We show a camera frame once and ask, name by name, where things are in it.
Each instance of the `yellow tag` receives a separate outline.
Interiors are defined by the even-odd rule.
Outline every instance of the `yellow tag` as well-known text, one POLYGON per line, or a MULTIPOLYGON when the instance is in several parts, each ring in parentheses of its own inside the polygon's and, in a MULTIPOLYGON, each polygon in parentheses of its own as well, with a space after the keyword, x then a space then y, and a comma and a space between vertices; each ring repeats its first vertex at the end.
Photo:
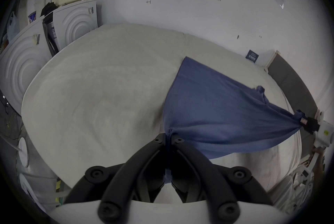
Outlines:
POLYGON ((57 181, 56 183, 56 189, 59 189, 61 187, 61 180, 57 181))

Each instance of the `electrical cable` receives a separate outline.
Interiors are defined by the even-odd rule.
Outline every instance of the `electrical cable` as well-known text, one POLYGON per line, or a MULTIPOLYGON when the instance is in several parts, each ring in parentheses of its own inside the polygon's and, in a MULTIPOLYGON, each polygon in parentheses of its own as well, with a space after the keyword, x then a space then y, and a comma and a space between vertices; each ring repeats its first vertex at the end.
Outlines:
POLYGON ((6 111, 6 108, 7 108, 7 105, 4 104, 2 101, 1 101, 2 105, 5 107, 5 113, 8 114, 8 112, 6 111))
POLYGON ((23 154, 25 154, 21 149, 19 149, 18 147, 16 147, 16 146, 14 146, 13 144, 11 144, 8 140, 6 140, 6 139, 4 138, 5 135, 4 135, 2 132, 0 132, 0 137, 2 137, 2 139, 3 139, 6 143, 8 143, 11 147, 13 147, 15 150, 17 150, 17 151, 22 152, 23 154))

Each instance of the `black cable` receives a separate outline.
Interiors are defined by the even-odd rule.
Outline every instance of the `black cable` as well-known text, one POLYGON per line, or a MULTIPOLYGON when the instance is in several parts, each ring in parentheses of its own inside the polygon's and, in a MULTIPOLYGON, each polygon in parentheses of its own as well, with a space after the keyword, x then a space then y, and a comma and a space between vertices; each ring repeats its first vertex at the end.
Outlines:
POLYGON ((2 103, 2 105, 5 107, 5 113, 8 114, 7 111, 6 111, 7 105, 4 104, 2 101, 1 101, 1 103, 2 103))

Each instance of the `label sticker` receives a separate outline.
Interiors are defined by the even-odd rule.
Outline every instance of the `label sticker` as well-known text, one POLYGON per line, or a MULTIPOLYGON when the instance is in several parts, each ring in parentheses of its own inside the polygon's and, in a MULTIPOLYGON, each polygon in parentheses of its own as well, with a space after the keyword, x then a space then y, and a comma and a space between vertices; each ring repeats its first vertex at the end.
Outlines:
POLYGON ((256 62, 257 58, 259 57, 258 54, 256 54, 254 51, 248 51, 246 59, 251 60, 252 62, 256 62))
POLYGON ((56 31, 54 30, 54 27, 51 27, 51 31, 52 31, 53 38, 57 38, 56 31))
POLYGON ((32 39, 34 40, 35 45, 39 44, 39 38, 40 38, 40 34, 33 34, 32 35, 32 39))

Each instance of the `white cable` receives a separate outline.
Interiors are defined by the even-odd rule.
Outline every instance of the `white cable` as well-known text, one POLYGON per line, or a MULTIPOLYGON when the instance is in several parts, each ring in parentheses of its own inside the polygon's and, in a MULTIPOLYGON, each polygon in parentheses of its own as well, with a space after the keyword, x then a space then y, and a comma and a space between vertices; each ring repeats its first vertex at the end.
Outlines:
POLYGON ((5 139, 5 136, 2 134, 2 132, 0 132, 0 137, 2 137, 2 139, 3 139, 5 142, 7 142, 11 147, 13 147, 16 151, 19 151, 19 152, 23 153, 24 155, 26 155, 25 152, 23 152, 21 149, 19 149, 18 147, 16 147, 16 146, 14 146, 13 144, 11 144, 8 140, 6 140, 6 139, 5 139))

